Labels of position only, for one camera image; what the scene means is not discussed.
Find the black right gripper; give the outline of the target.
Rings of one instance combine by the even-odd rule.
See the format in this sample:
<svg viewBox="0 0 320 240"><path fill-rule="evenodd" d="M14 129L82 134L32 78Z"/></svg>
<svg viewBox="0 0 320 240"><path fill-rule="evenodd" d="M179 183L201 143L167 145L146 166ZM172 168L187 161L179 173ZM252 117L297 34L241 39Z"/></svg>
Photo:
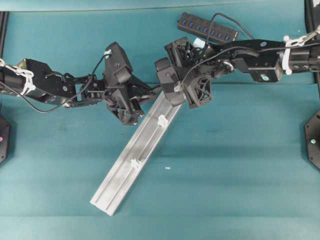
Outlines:
<svg viewBox="0 0 320 240"><path fill-rule="evenodd" d="M164 46L168 57L154 65L165 98L173 107L188 101L189 108L202 107L212 100L210 71L204 72L196 65L199 50L188 38L180 38Z"/></svg>

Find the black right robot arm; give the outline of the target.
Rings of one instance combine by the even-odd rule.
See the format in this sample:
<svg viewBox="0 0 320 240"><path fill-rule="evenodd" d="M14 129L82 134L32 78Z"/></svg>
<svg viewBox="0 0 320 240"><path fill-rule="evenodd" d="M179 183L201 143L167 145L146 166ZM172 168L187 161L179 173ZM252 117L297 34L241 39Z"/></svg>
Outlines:
<svg viewBox="0 0 320 240"><path fill-rule="evenodd" d="M157 79L174 107L188 101L202 107L212 100L212 80L240 71L256 83L277 83L283 75L320 70L320 41L311 38L272 41L237 40L224 44L181 38L165 46L168 56L157 60Z"/></svg>

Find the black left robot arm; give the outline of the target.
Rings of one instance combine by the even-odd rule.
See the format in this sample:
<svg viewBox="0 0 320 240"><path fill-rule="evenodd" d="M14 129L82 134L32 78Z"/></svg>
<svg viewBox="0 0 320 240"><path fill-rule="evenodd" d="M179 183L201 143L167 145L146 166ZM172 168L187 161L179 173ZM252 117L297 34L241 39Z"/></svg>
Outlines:
<svg viewBox="0 0 320 240"><path fill-rule="evenodd" d="M141 105L153 100L161 90L134 75L120 83L114 75L97 79L92 73L74 77L53 71L46 63L25 58L17 65L0 61L0 92L59 107L77 108L106 104L107 109L125 126L134 126L144 116Z"/></svg>

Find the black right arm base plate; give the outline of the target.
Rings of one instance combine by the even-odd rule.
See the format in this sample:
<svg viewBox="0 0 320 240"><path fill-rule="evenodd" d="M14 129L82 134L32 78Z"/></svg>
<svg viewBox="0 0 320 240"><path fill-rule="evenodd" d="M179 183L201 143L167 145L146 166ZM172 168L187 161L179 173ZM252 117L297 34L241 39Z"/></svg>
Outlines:
<svg viewBox="0 0 320 240"><path fill-rule="evenodd" d="M308 160L320 169L320 110L304 125L304 135Z"/></svg>

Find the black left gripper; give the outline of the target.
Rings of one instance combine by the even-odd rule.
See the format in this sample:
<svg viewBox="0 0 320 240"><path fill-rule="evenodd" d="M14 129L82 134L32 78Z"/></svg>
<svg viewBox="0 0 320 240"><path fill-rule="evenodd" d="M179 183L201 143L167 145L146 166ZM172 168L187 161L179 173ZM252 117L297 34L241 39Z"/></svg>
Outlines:
<svg viewBox="0 0 320 240"><path fill-rule="evenodd" d="M125 126L134 126L144 114L142 104L154 100L158 95L153 88L132 75L124 84L107 85L95 76L82 92L82 100L90 104L105 102L107 109Z"/></svg>

